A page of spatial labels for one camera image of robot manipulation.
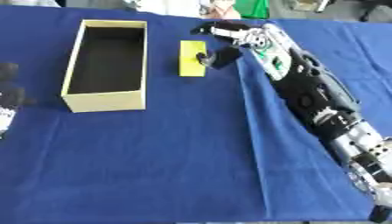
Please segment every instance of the open box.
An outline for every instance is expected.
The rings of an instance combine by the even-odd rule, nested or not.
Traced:
[[[145,109],[147,23],[83,20],[61,97],[73,112]]]

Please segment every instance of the table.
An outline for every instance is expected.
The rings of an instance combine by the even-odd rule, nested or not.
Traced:
[[[83,18],[149,23],[147,110],[72,114],[60,87]],[[263,21],[248,21],[257,25]],[[392,136],[390,24],[273,20]],[[365,220],[356,191],[244,57],[180,78],[179,41],[201,20],[122,10],[0,7],[0,61],[38,100],[0,143],[2,223]]]

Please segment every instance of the yellow block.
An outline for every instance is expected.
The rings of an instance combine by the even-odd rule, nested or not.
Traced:
[[[203,77],[206,67],[202,66],[196,54],[206,53],[206,43],[203,41],[181,40],[179,53],[179,76]]]

